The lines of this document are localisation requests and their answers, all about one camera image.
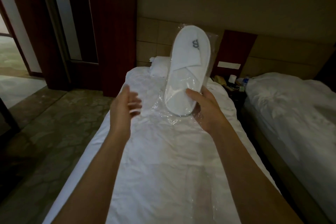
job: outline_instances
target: white pillow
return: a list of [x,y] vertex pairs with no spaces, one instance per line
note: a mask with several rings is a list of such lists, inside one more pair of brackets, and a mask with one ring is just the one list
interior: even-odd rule
[[167,77],[170,67],[170,57],[151,57],[149,61],[152,63],[150,66],[150,75],[158,77]]

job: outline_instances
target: plastic wrap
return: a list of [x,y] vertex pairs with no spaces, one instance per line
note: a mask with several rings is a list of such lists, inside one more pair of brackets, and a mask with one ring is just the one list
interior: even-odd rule
[[[188,32],[181,37],[180,32],[183,29],[184,31],[187,29],[195,30],[196,33]],[[190,88],[200,92],[201,87],[206,86],[216,59],[215,44],[218,38],[216,34],[204,32],[200,28],[189,24],[180,24],[177,28],[176,36],[178,37],[175,37],[170,52],[171,62],[167,80],[153,106],[162,117],[167,117],[171,124],[175,124],[183,118],[191,119],[191,114],[194,116],[200,115],[199,109],[195,108],[196,102],[186,95],[185,90]],[[180,56],[177,57],[176,53],[174,57],[172,55],[173,52],[176,52],[174,47],[179,44],[178,41],[184,41],[183,43],[186,42],[194,47],[189,48],[188,46],[187,48],[189,49],[185,50],[183,49],[184,46],[179,48],[177,53],[183,52],[185,56],[182,59]]]

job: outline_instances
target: white bedsheet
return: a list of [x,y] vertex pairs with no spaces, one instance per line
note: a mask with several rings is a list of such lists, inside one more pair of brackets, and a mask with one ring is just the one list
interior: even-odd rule
[[336,94],[323,83],[267,73],[247,84],[245,107],[336,223]]
[[[142,114],[132,120],[131,137],[125,147],[106,223],[240,223],[220,158],[211,137],[185,117],[171,125],[152,106],[165,78],[149,75],[137,67],[125,83],[143,100]],[[271,176],[236,118],[226,91],[209,80],[221,110],[264,174]],[[51,207],[49,224],[64,205],[110,127],[109,113],[92,138]]]

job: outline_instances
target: nightstand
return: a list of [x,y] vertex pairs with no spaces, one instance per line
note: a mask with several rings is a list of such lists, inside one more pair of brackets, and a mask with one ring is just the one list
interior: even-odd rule
[[237,109],[237,116],[240,114],[240,110],[244,105],[245,99],[247,97],[246,92],[240,92],[239,90],[233,90],[228,86],[223,86],[226,90],[229,98],[232,99],[235,108]]

